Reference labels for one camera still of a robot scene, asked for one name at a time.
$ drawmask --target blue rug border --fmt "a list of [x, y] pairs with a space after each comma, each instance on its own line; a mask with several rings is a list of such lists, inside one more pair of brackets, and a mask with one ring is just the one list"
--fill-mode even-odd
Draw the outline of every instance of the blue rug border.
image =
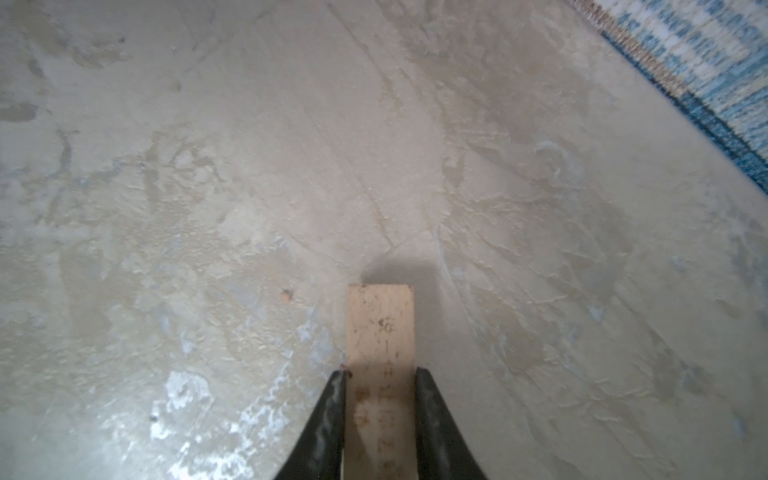
[[602, 36], [621, 53], [648, 81], [688, 117], [699, 129], [718, 146], [735, 165], [768, 195], [768, 161], [753, 150], [736, 132], [707, 107], [696, 95], [686, 91], [680, 98], [674, 97], [660, 84], [639, 61], [615, 39], [602, 31]]

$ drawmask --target blue and white rug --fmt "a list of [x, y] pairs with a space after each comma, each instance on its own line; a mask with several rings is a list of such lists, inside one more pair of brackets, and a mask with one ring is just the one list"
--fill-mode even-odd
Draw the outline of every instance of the blue and white rug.
[[768, 194], [768, 0], [568, 0]]

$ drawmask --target floor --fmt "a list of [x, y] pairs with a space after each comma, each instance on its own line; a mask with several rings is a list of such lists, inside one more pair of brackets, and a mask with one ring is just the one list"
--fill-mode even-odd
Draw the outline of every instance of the floor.
[[561, 0], [0, 25], [0, 478], [271, 478], [359, 281], [489, 478], [765, 478], [768, 197]]

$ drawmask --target wooden plank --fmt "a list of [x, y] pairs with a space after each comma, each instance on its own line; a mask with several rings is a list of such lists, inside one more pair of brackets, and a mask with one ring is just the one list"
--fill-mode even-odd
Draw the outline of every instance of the wooden plank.
[[344, 478], [417, 478], [413, 287], [350, 285]]

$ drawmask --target patterned carpet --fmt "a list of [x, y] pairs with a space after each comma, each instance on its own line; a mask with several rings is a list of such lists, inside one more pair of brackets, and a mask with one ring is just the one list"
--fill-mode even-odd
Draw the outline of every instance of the patterned carpet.
[[568, 0], [768, 194], [768, 0]]

